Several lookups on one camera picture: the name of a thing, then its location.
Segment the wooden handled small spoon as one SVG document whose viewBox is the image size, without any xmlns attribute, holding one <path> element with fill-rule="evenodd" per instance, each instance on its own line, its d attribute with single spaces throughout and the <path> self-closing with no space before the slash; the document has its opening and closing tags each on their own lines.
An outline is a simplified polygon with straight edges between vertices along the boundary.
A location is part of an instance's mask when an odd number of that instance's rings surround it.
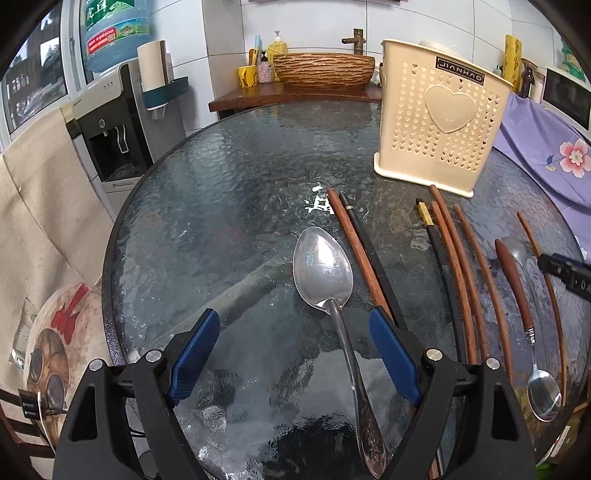
<svg viewBox="0 0 591 480">
<path fill-rule="evenodd" d="M 534 321 L 515 259 L 501 239 L 495 240 L 495 250 L 516 299 L 526 340 L 530 346 L 532 367 L 527 382 L 529 405 L 538 420 L 549 423 L 560 411 L 562 394 L 556 379 L 549 372 L 538 367 Z"/>
</svg>

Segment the wooden counter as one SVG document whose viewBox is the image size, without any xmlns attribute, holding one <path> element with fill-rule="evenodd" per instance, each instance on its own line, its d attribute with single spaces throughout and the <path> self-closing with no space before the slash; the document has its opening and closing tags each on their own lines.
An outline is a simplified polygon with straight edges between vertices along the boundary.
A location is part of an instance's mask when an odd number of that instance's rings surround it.
<svg viewBox="0 0 591 480">
<path fill-rule="evenodd" d="M 282 83 L 256 85 L 238 88 L 216 98 L 208 104 L 209 111 L 222 112 L 256 108 L 288 102 L 338 100 L 380 103 L 383 92 L 380 87 L 368 85 L 360 89 L 297 88 Z"/>
</svg>

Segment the dog print cushion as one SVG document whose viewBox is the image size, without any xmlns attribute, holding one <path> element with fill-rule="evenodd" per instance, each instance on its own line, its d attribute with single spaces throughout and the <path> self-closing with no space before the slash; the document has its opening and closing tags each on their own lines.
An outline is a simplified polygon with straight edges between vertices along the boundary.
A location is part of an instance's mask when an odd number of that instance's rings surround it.
<svg viewBox="0 0 591 480">
<path fill-rule="evenodd" d="M 112 363 L 103 326 L 101 292 L 85 283 L 64 286 L 41 307 L 25 352 L 25 389 L 39 394 L 42 429 L 56 446 L 87 365 Z"/>
</svg>

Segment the yellow soap bottle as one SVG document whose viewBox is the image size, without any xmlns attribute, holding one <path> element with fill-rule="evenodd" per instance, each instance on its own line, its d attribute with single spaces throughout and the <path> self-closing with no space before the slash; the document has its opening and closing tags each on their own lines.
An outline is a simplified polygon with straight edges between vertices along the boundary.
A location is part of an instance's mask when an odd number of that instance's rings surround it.
<svg viewBox="0 0 591 480">
<path fill-rule="evenodd" d="M 276 58 L 277 55 L 284 55 L 287 54 L 287 52 L 287 42 L 284 42 L 283 39 L 281 39 L 280 30 L 274 31 L 274 40 L 266 48 L 266 57 L 270 64 L 273 64 L 274 58 Z"/>
</svg>

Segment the beige cloth cover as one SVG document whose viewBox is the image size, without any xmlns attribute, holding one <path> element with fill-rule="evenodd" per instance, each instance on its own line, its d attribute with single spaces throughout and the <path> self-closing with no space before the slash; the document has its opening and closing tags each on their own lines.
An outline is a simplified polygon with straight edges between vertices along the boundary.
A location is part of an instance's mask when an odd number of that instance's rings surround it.
<svg viewBox="0 0 591 480">
<path fill-rule="evenodd" d="M 41 308 L 60 287 L 100 279 L 113 222 L 79 160 L 60 109 L 41 115 L 1 154 L 1 386 L 26 302 Z"/>
</svg>

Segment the woven brown basin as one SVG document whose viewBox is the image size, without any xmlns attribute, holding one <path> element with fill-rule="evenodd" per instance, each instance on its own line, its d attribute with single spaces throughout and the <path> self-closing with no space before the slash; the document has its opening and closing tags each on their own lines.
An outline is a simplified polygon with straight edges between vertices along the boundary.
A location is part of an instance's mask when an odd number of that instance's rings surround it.
<svg viewBox="0 0 591 480">
<path fill-rule="evenodd" d="M 375 67 L 374 57 L 356 54 L 287 53 L 273 58 L 280 83 L 301 89 L 363 89 Z"/>
</svg>

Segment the yellow mug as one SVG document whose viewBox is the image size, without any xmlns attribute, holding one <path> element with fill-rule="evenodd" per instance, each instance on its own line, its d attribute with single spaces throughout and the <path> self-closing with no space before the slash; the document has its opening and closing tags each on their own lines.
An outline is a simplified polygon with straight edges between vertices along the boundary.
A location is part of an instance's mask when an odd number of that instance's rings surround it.
<svg viewBox="0 0 591 480">
<path fill-rule="evenodd" d="M 259 83 L 259 68 L 256 65 L 247 65 L 239 67 L 236 70 L 238 74 L 238 84 L 240 88 L 252 88 Z"/>
</svg>

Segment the cream perforated utensil holder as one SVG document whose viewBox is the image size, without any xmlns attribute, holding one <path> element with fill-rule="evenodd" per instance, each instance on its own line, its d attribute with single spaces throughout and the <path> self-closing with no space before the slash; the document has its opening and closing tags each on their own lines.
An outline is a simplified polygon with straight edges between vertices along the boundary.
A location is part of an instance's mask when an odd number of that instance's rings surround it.
<svg viewBox="0 0 591 480">
<path fill-rule="evenodd" d="M 511 84 L 438 49 L 391 39 L 383 40 L 382 46 L 375 172 L 473 197 Z"/>
</svg>

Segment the black chopstick plain tip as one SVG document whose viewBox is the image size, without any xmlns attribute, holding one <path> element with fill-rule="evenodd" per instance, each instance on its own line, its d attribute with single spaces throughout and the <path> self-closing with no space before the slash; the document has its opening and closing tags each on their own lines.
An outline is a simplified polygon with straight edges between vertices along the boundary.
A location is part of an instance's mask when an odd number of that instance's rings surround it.
<svg viewBox="0 0 591 480">
<path fill-rule="evenodd" d="M 389 277 L 384 270 L 379 255 L 377 255 L 373 242 L 370 241 L 370 237 L 367 234 L 365 227 L 363 227 L 362 221 L 360 221 L 359 216 L 356 214 L 355 206 L 349 202 L 349 198 L 345 193 L 339 193 L 339 200 L 342 202 L 342 205 L 344 205 L 346 213 L 348 213 L 349 220 L 351 220 L 356 234 L 358 235 L 358 238 L 360 239 L 360 242 L 363 246 L 363 250 L 365 250 L 370 265 L 373 268 L 374 274 L 391 312 L 394 323 L 396 323 L 398 328 L 407 330 L 408 326 L 405 321 L 404 314 L 401 310 L 396 294 L 394 293 Z"/>
</svg>

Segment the purple floral cloth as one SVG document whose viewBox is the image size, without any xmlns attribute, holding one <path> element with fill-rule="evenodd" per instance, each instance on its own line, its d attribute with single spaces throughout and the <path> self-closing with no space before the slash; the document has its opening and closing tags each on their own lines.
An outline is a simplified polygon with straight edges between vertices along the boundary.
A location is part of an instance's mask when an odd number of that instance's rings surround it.
<svg viewBox="0 0 591 480">
<path fill-rule="evenodd" d="M 589 262 L 590 144 L 554 113 L 512 93 L 494 147 L 550 197 Z"/>
</svg>

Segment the paper cup dispenser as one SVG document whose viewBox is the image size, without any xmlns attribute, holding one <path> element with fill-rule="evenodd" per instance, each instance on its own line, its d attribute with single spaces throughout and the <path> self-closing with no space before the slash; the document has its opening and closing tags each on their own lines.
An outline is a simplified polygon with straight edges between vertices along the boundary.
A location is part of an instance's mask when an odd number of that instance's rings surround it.
<svg viewBox="0 0 591 480">
<path fill-rule="evenodd" d="M 164 40 L 137 48 L 143 104 L 154 120 L 163 119 L 166 107 L 188 91 L 188 78 L 175 78 Z"/>
</svg>

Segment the black chopstick gold band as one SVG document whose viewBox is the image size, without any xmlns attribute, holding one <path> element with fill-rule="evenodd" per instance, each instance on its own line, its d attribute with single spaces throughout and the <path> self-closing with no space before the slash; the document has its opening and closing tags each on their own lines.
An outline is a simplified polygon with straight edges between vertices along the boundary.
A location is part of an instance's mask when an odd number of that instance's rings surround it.
<svg viewBox="0 0 591 480">
<path fill-rule="evenodd" d="M 452 278 L 452 271 L 447 259 L 447 252 L 445 250 L 441 234 L 439 233 L 439 229 L 431 217 L 426 202 L 422 198 L 417 198 L 416 205 L 422 222 L 426 228 L 442 276 L 447 303 L 451 314 L 451 323 L 454 331 L 457 357 L 459 361 L 465 362 L 467 360 L 467 348 L 465 343 L 464 329 L 460 316 L 459 305 L 456 299 L 456 285 Z"/>
</svg>

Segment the white black water dispenser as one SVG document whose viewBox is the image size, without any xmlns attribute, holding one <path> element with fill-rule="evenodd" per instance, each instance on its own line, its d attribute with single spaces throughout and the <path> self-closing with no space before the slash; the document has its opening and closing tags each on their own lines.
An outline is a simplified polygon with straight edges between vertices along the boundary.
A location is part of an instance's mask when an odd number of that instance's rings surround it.
<svg viewBox="0 0 591 480">
<path fill-rule="evenodd" d="M 70 138 L 97 197 L 115 219 L 140 178 L 185 139 L 178 102 L 159 113 L 147 110 L 133 59 L 92 81 L 68 107 Z"/>
</svg>

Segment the large steel spoon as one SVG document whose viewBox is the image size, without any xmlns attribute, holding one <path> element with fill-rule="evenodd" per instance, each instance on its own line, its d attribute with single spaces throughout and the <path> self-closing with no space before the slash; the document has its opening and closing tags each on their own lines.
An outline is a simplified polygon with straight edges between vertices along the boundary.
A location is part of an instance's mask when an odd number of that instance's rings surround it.
<svg viewBox="0 0 591 480">
<path fill-rule="evenodd" d="M 342 307 L 353 293 L 353 270 L 349 258 L 329 232 L 311 226 L 298 236 L 294 247 L 293 275 L 301 299 L 327 313 L 335 323 L 355 402 L 356 440 L 360 455 L 370 474 L 379 479 L 387 468 L 387 448 L 342 318 Z"/>
</svg>

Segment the blue water jug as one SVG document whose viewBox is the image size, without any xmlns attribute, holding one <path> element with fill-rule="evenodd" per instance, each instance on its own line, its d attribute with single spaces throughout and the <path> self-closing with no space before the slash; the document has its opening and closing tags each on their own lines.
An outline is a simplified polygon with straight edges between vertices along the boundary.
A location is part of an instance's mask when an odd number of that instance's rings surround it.
<svg viewBox="0 0 591 480">
<path fill-rule="evenodd" d="M 136 58 L 137 48 L 152 40 L 146 1 L 85 1 L 82 20 L 85 68 L 92 73 Z"/>
</svg>

